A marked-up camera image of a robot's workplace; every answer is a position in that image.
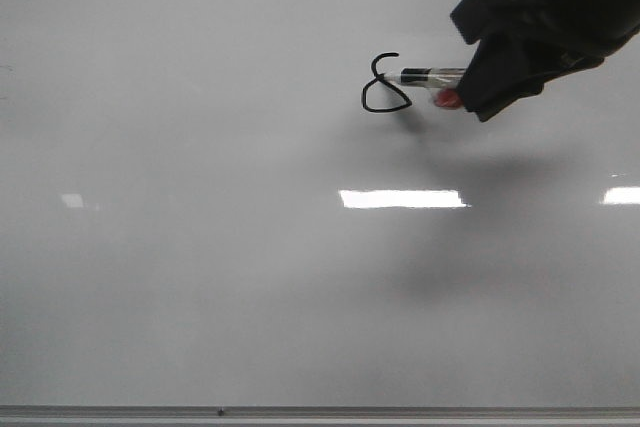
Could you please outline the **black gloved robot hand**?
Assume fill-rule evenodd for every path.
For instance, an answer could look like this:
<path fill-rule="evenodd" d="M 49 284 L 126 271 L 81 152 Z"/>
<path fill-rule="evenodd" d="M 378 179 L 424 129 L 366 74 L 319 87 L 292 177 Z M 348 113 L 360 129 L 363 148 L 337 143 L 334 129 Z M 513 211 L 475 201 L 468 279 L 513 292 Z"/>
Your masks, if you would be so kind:
<path fill-rule="evenodd" d="M 461 0 L 450 17 L 477 47 L 457 94 L 486 122 L 619 51 L 639 32 L 639 0 Z"/>

